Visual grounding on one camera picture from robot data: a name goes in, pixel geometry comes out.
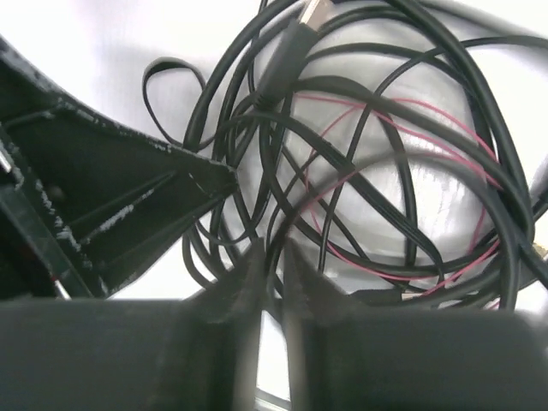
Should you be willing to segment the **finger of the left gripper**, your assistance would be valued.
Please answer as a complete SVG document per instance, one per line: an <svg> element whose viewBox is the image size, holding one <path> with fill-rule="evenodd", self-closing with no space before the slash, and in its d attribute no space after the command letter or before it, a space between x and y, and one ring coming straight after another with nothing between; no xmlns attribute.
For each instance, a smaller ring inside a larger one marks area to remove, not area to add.
<svg viewBox="0 0 548 411"><path fill-rule="evenodd" d="M236 189L235 172L100 115L1 45L1 296L105 298Z"/></svg>

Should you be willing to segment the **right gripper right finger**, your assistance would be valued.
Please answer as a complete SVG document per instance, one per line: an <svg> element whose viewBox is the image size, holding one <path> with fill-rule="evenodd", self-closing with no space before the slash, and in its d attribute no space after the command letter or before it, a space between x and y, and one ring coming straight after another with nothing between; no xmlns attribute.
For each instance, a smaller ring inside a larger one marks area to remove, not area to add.
<svg viewBox="0 0 548 411"><path fill-rule="evenodd" d="M284 252L294 410L544 410L547 353L514 313L368 307Z"/></svg>

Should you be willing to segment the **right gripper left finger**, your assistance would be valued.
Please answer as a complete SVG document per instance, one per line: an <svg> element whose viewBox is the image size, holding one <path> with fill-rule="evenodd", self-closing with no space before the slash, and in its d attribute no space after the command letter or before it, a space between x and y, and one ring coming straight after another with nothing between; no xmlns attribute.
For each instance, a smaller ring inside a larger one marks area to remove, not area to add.
<svg viewBox="0 0 548 411"><path fill-rule="evenodd" d="M252 409L264 262L253 241L183 301L3 303L2 409Z"/></svg>

